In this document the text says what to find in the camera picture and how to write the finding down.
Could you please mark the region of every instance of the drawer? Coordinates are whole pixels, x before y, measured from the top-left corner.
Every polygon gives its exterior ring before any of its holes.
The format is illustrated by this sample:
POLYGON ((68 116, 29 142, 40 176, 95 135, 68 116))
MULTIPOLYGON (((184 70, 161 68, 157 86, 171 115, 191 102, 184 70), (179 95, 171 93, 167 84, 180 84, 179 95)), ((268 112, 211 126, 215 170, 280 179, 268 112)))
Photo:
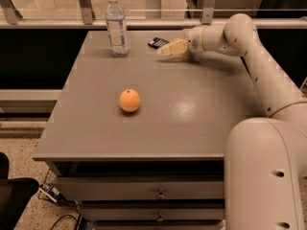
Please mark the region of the drawer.
POLYGON ((221 202, 133 202, 79 205, 78 211, 86 220, 222 220, 221 202))
POLYGON ((58 177, 53 183, 76 201, 224 198, 223 181, 197 177, 58 177))
POLYGON ((218 221, 167 221, 167 222, 95 222, 95 230, 220 230, 218 221))

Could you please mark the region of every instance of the black object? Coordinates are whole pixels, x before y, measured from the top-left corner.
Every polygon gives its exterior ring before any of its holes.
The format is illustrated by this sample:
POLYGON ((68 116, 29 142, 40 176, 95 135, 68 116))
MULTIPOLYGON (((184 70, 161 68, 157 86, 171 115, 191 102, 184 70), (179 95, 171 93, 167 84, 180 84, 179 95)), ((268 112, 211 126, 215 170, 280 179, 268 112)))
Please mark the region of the black object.
POLYGON ((38 190, 33 178, 8 179, 9 159, 0 152, 0 229, 12 230, 18 223, 30 198, 38 190))
POLYGON ((50 228, 50 230, 53 230, 53 229, 56 227, 56 225, 57 225, 62 219, 65 219, 65 218, 71 218, 71 219, 75 220, 75 221, 76 221, 75 229, 78 229, 80 215, 79 215, 78 219, 76 219, 74 216, 68 214, 68 215, 64 215, 64 216, 60 217, 60 218, 54 223, 54 225, 50 228))
POLYGON ((60 192, 52 183, 44 183, 39 185, 39 190, 55 203, 58 203, 61 200, 60 192))
POLYGON ((155 37, 152 41, 148 43, 148 45, 152 48, 158 49, 164 46, 165 44, 168 44, 169 42, 170 41, 168 40, 165 40, 159 37, 155 37))

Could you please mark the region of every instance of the speckled floor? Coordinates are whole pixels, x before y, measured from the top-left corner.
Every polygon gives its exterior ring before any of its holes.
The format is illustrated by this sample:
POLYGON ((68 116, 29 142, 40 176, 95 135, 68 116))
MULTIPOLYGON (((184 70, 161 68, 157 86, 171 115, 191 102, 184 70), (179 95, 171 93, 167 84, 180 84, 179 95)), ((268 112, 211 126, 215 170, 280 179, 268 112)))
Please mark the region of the speckled floor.
MULTIPOLYGON (((0 122, 0 151, 10 159, 10 178, 29 176, 39 183, 45 179, 48 167, 43 162, 32 160, 38 137, 45 126, 44 122, 16 123, 0 122)), ((304 208, 305 228, 307 229, 307 178, 299 180, 304 208)), ((49 230, 61 216, 78 216, 75 207, 58 207, 38 199, 38 193, 29 202, 16 230, 49 230)), ((74 229, 75 221, 64 218, 54 229, 74 229)))

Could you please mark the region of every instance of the gray table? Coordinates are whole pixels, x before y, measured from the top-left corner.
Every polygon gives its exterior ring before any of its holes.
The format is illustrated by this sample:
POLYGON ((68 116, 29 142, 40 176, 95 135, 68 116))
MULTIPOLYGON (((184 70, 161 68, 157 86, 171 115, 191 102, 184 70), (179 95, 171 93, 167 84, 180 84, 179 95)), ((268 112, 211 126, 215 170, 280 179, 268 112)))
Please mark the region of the gray table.
POLYGON ((89 32, 40 139, 34 160, 203 159, 222 157, 239 122, 261 115, 238 57, 164 57, 147 42, 181 31, 129 32, 127 57, 112 57, 106 32, 89 32), (122 112, 132 88, 139 110, 122 112))
POLYGON ((219 229, 227 136, 261 104, 238 57, 160 56, 155 36, 181 31, 129 32, 122 58, 89 32, 33 158, 85 219, 102 220, 95 229, 219 229), (141 98, 132 114, 118 104, 127 88, 141 98))

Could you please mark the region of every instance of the drawer handle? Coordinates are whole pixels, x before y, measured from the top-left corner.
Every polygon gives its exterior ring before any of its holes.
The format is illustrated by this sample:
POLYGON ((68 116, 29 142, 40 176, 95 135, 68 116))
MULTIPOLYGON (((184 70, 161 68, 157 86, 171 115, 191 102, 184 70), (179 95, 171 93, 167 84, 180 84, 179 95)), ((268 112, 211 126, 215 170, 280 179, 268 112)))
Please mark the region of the drawer handle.
POLYGON ((156 196, 157 199, 164 199, 165 195, 163 194, 163 190, 159 189, 159 194, 156 196))
POLYGON ((156 219, 156 221, 158 221, 158 222, 162 222, 162 221, 164 221, 164 218, 161 216, 161 214, 160 214, 160 213, 157 215, 157 219, 156 219))

